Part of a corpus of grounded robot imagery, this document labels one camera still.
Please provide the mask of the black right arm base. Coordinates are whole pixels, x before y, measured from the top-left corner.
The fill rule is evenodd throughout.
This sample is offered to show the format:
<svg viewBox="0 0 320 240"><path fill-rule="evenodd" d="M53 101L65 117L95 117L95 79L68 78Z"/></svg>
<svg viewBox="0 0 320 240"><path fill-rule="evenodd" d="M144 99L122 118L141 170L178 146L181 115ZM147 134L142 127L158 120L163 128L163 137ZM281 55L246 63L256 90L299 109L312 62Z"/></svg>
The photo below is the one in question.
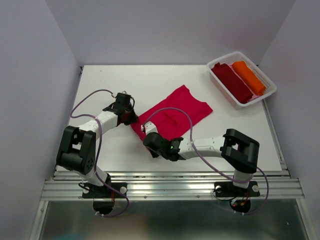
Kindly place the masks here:
<svg viewBox="0 0 320 240"><path fill-rule="evenodd" d="M213 192L217 198L259 197L261 195L256 181L250 181L247 188L235 186L231 181L216 182Z"/></svg>

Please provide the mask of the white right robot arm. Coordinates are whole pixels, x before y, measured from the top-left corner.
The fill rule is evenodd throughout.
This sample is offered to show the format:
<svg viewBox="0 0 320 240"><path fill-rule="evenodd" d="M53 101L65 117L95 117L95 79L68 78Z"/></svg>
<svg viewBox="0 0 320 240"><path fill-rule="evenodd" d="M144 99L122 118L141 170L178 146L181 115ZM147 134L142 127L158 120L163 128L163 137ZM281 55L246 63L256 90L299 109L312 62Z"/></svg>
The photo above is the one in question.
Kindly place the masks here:
<svg viewBox="0 0 320 240"><path fill-rule="evenodd" d="M248 190L250 180L257 172L260 143L233 128L227 129L222 136L196 140L183 137L168 140L157 132L150 132L143 145L154 158L161 156L172 162L199 157L213 168L205 157L226 160L234 168L230 189L235 195Z"/></svg>

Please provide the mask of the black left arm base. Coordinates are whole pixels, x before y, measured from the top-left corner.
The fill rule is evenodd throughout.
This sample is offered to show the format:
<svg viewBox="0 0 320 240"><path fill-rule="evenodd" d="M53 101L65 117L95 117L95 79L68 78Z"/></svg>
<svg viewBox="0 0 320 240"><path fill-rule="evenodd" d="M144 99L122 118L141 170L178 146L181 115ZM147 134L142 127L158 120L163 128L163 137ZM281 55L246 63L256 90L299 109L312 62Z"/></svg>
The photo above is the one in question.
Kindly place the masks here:
<svg viewBox="0 0 320 240"><path fill-rule="evenodd" d="M113 189L119 191L120 193L127 195L127 186L126 182L113 182L111 176L107 174L106 183L111 186ZM114 192L105 185L95 186L91 183L80 182L78 186L82 189L82 198L83 199L111 199L111 198L120 198L124 199L125 197L119 193Z"/></svg>

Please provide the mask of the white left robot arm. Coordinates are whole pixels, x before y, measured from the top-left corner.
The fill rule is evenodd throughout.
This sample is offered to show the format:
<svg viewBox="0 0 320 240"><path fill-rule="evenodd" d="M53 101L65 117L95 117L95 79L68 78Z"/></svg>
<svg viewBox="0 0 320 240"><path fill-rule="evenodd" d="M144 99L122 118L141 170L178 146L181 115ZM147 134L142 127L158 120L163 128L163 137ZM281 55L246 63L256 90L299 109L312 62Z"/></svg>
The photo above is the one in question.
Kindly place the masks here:
<svg viewBox="0 0 320 240"><path fill-rule="evenodd" d="M91 120L79 126L67 126L62 134L56 157L56 165L77 173L94 186L100 197L111 193L110 175L98 167L103 134L118 127L135 123L138 116L134 110L134 98L124 92L114 96L114 102L105 107L98 116L73 115L73 119L89 117Z"/></svg>

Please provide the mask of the crimson red t shirt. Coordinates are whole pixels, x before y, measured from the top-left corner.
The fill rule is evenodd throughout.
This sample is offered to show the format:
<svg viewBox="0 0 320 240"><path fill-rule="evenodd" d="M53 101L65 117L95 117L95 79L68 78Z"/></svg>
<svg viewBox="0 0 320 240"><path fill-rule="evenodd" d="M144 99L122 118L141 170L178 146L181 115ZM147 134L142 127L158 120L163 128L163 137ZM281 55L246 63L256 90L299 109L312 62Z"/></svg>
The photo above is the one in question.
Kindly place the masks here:
<svg viewBox="0 0 320 240"><path fill-rule="evenodd" d="M190 118L193 125L209 116L213 109L206 103L192 96L190 90L182 85L164 100L144 112L138 121L131 124L132 130L143 140L146 134L141 126L151 121L158 133L167 140L181 137L190 130Z"/></svg>

